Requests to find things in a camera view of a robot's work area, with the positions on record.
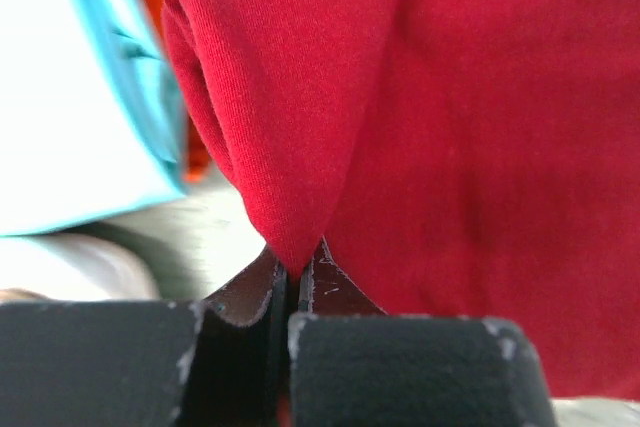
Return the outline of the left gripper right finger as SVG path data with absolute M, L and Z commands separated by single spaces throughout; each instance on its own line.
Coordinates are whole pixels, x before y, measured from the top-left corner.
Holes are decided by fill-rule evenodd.
M 298 310 L 325 316 L 386 315 L 337 265 L 325 239 L 301 276 Z

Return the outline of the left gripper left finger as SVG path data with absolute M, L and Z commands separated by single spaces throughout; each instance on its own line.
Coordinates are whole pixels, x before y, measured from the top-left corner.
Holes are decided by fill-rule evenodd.
M 265 247 L 240 273 L 205 299 L 206 327 L 251 327 L 265 315 L 286 274 Z

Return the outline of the red t shirt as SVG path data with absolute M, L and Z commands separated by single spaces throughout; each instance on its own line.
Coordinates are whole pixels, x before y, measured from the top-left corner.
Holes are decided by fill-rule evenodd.
M 498 316 L 639 396 L 639 0 L 164 0 L 187 107 L 292 275 Z

